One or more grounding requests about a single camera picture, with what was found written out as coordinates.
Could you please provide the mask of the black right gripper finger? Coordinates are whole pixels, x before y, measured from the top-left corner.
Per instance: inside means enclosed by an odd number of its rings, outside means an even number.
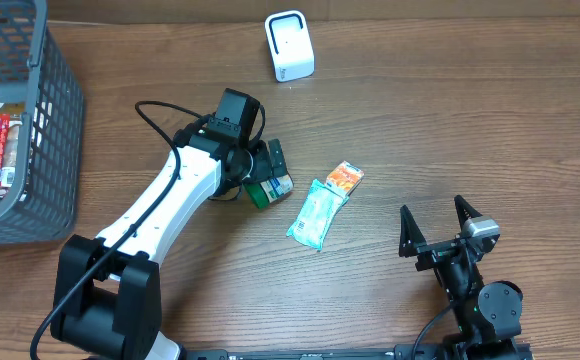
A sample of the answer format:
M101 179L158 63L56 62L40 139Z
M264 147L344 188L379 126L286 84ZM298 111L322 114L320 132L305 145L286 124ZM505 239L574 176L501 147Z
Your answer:
M461 195L456 195L454 197L455 209L461 228L464 224L471 219L479 218L482 214L472 207Z
M399 256L416 256L419 248L427 245L427 241L421 233L411 211L406 205L403 205L400 208L400 221L401 233L399 240Z

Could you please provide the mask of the green lid jar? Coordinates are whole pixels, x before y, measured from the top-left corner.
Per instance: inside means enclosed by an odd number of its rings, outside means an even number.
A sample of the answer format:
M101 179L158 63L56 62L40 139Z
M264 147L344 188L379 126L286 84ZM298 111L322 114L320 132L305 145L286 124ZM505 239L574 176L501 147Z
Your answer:
M258 209L264 209L288 195L293 190L294 183L291 176L286 174L256 184L246 184L244 188L254 205Z

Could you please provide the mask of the teal snack packet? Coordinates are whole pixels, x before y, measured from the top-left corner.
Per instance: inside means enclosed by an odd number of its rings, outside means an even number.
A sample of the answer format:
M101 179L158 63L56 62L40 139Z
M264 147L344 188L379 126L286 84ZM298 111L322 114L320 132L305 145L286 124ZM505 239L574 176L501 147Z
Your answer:
M321 251L334 217L348 200L349 197L345 193L315 179L286 236L293 237L304 246Z

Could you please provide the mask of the orange small carton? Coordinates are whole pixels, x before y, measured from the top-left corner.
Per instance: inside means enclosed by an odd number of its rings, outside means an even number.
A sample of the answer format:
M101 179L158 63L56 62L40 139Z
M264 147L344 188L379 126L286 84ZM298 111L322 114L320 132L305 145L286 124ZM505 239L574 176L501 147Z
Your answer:
M361 183L365 172L347 161L342 161L326 177L325 185L342 196L349 196Z

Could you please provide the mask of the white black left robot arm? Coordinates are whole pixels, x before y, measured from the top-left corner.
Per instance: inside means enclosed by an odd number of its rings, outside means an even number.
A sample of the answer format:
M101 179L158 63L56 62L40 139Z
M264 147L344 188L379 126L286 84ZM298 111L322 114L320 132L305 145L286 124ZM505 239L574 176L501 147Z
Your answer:
M72 236L59 255L53 308L30 345L37 358L50 333L97 359L184 359L161 330L160 270L194 212L206 201L234 201L246 185L283 177L278 140L254 97L227 88L215 112L164 139L163 168L134 204L96 237Z

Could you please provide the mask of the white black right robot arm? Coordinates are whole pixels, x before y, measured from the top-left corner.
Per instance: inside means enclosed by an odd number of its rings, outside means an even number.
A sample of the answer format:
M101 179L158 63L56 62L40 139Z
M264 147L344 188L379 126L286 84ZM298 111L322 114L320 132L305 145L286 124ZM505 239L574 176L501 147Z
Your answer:
M454 238L430 244L407 206L400 208L399 255L414 257L418 271L432 270L446 294L448 305L420 331L409 348L396 347L409 359L531 359L529 345L519 345L522 332L523 292L510 281L483 282L478 262L500 238L499 224L454 197L460 231ZM458 332L439 344L425 344L430 329L453 313Z

